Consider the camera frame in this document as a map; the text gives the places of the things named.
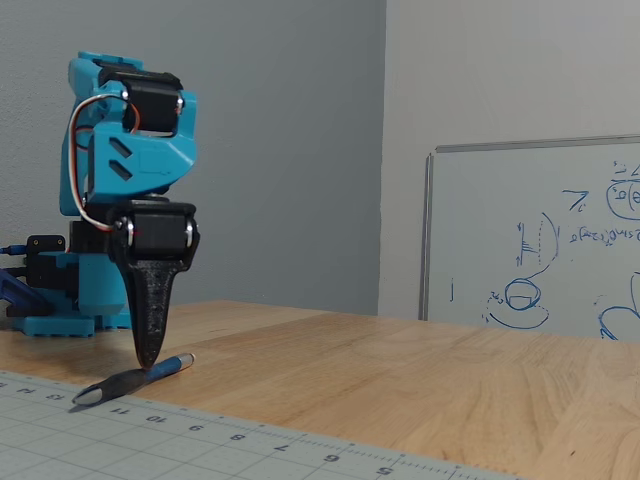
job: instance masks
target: blue marker drawing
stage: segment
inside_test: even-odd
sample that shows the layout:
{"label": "blue marker drawing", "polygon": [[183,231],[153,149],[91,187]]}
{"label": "blue marker drawing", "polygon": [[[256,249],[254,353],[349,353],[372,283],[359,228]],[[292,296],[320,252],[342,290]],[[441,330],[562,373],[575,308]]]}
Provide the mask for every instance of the blue marker drawing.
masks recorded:
{"label": "blue marker drawing", "polygon": [[[613,166],[614,166],[614,167],[617,167],[618,165],[619,165],[619,164],[618,164],[618,162],[614,160],[614,161],[613,161]],[[625,173],[626,171],[627,171],[627,166],[623,164],[623,165],[622,165],[622,170],[618,170],[617,172],[613,172],[613,173],[614,173],[615,175],[618,175],[618,174],[620,174],[620,173]]]}
{"label": "blue marker drawing", "polygon": [[504,289],[507,305],[518,312],[535,307],[540,295],[540,289],[528,278],[516,278]]}
{"label": "blue marker drawing", "polygon": [[640,179],[612,180],[607,188],[607,205],[618,218],[640,220]]}
{"label": "blue marker drawing", "polygon": [[614,305],[613,307],[603,310],[602,313],[598,315],[600,336],[602,338],[618,340],[621,333],[624,333],[625,336],[633,335],[635,337],[630,340],[636,340],[640,337],[640,314],[638,313],[634,293],[634,284],[637,284],[638,281],[640,281],[640,272],[634,272],[629,280],[629,290],[631,291],[633,308]]}
{"label": "blue marker drawing", "polygon": [[529,242],[524,239],[524,223],[518,223],[518,231],[520,232],[520,255],[516,257],[516,266],[521,267],[524,261],[525,253],[537,254],[538,250],[535,250]]}
{"label": "blue marker drawing", "polygon": [[586,226],[578,228],[578,233],[571,235],[569,243],[589,242],[595,241],[601,243],[606,247],[611,247],[616,243],[627,242],[640,242],[640,228],[627,229],[627,228],[611,228],[604,229],[601,232],[592,232]]}
{"label": "blue marker drawing", "polygon": [[576,207],[576,205],[581,204],[580,207],[578,208],[579,212],[582,211],[582,207],[585,205],[582,203],[583,200],[587,198],[587,195],[589,195],[588,190],[563,190],[562,193],[575,193],[576,195],[580,195],[580,198],[578,199],[578,201],[575,202],[573,205],[571,205],[571,207],[569,207],[569,211],[571,211]]}
{"label": "blue marker drawing", "polygon": [[[542,291],[533,279],[546,272],[560,252],[560,228],[555,227],[549,216],[542,212],[543,219],[538,230],[538,268],[527,277],[518,277],[509,282],[504,294],[491,292],[487,300],[487,314],[483,318],[489,319],[509,328],[530,330],[538,328],[549,319],[549,310],[541,306]],[[518,230],[523,232],[520,238],[521,255],[527,251],[529,244],[524,240],[524,224],[518,224]],[[519,258],[518,266],[523,265],[523,258]]]}

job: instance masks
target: white wire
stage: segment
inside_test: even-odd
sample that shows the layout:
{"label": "white wire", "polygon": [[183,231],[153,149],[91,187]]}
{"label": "white wire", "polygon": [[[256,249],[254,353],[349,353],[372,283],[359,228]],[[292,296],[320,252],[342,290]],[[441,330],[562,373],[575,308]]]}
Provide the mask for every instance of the white wire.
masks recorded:
{"label": "white wire", "polygon": [[[77,158],[77,152],[73,151],[73,145],[75,144],[75,137],[74,135],[76,135],[76,132],[74,131],[73,126],[76,123],[76,119],[78,118],[78,115],[80,114],[80,112],[82,111],[82,109],[84,109],[84,107],[86,107],[87,105],[89,105],[90,103],[93,103],[97,100],[101,100],[104,98],[109,98],[109,97],[113,97],[113,98],[118,98],[120,100],[124,100],[122,97],[118,96],[118,95],[114,95],[114,94],[108,94],[108,93],[102,93],[99,95],[94,95],[93,97],[89,97],[86,100],[83,100],[82,102],[80,102],[78,104],[78,106],[74,109],[73,113],[71,114],[71,118],[69,119],[69,126],[67,128],[67,134],[68,134],[68,170],[69,170],[69,182],[71,184],[71,194],[73,196],[73,202],[76,204],[76,208],[78,209],[78,212],[80,212],[80,216],[82,218],[84,218],[87,222],[89,222],[91,225],[93,225],[94,227],[98,228],[99,230],[103,230],[103,231],[107,231],[110,232],[111,230],[113,230],[113,227],[110,225],[107,225],[106,223],[102,223],[99,222],[98,220],[95,220],[94,218],[91,218],[89,216],[89,214],[87,213],[87,211],[84,209],[84,206],[82,205],[82,200],[80,198],[80,193],[78,192],[78,179],[75,178],[74,175],[74,170],[76,171],[76,175],[77,175],[77,170],[78,170],[78,158]],[[75,169],[72,168],[73,166],[73,161],[72,159],[76,158],[76,165],[75,165]]]}

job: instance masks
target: whiteboard frame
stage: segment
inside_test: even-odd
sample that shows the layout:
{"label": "whiteboard frame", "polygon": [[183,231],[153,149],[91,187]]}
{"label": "whiteboard frame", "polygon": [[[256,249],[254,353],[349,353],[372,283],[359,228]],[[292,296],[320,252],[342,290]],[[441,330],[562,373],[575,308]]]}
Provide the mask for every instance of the whiteboard frame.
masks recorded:
{"label": "whiteboard frame", "polygon": [[[531,148],[588,147],[592,145],[619,145],[640,143],[640,135],[615,135],[609,137],[565,138],[557,140],[526,140],[500,143],[469,143],[441,145],[436,153],[490,152],[495,150],[521,150]],[[429,154],[425,169],[424,214],[422,228],[422,255],[420,262],[420,300],[418,319],[429,319],[429,266],[431,245],[431,211],[433,208],[433,164],[435,157]]]}

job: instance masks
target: white wall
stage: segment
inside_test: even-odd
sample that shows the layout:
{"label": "white wall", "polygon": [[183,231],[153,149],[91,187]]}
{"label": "white wall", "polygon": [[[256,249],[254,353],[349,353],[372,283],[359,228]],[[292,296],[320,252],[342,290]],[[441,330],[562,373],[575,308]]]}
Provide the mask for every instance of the white wall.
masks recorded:
{"label": "white wall", "polygon": [[640,133],[637,0],[389,1],[379,314],[417,317],[436,146],[625,133]]}

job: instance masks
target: gray wall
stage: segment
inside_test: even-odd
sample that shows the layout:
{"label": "gray wall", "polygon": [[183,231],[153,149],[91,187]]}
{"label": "gray wall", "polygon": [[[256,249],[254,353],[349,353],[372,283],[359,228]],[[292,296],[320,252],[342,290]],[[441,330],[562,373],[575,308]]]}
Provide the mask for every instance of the gray wall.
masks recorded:
{"label": "gray wall", "polygon": [[3,0],[1,243],[67,231],[69,60],[134,56],[199,96],[199,162],[171,198],[203,241],[174,300],[375,313],[384,41],[384,1]]}

